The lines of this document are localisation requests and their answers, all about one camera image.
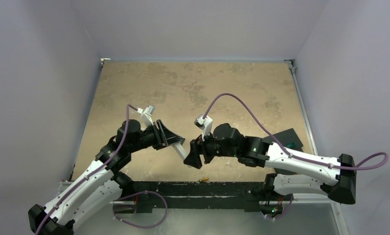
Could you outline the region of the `white air conditioner remote control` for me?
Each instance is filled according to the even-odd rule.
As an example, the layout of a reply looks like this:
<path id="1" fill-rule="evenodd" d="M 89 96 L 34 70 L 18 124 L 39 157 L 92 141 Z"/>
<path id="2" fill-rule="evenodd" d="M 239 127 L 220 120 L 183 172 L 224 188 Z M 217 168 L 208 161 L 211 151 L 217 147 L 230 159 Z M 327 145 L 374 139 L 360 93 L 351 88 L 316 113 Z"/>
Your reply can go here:
<path id="1" fill-rule="evenodd" d="M 174 144 L 173 149 L 177 152 L 179 157 L 184 161 L 187 157 L 187 152 L 181 143 Z"/>

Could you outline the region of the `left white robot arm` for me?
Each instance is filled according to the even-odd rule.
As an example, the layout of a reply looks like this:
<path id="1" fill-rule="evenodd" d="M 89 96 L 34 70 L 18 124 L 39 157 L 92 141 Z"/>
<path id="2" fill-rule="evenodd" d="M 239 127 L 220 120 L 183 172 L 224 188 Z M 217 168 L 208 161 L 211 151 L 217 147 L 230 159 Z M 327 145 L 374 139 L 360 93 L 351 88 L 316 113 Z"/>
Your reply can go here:
<path id="1" fill-rule="evenodd" d="M 121 169 L 131 154 L 148 147 L 160 150 L 184 142 L 167 129 L 161 120 L 141 129 L 140 122 L 123 122 L 88 168 L 62 193 L 44 206 L 28 211 L 31 231 L 37 235 L 72 235 L 94 213 L 113 200 L 128 200 L 133 181 Z"/>

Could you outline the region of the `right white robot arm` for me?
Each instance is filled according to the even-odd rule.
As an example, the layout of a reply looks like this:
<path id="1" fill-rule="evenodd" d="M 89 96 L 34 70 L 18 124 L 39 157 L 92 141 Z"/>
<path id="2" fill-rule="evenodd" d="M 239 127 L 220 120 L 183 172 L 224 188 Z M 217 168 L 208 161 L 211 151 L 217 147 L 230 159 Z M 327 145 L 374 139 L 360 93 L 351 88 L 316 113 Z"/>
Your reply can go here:
<path id="1" fill-rule="evenodd" d="M 190 152 L 184 164 L 200 169 L 214 157 L 236 157 L 249 167 L 270 167 L 294 172 L 292 176 L 266 176 L 262 193 L 268 199 L 294 193 L 326 195 L 330 200 L 353 205 L 356 202 L 355 162 L 348 154 L 320 157 L 285 149 L 263 138 L 242 135 L 224 123 L 207 136 L 190 142 Z"/>

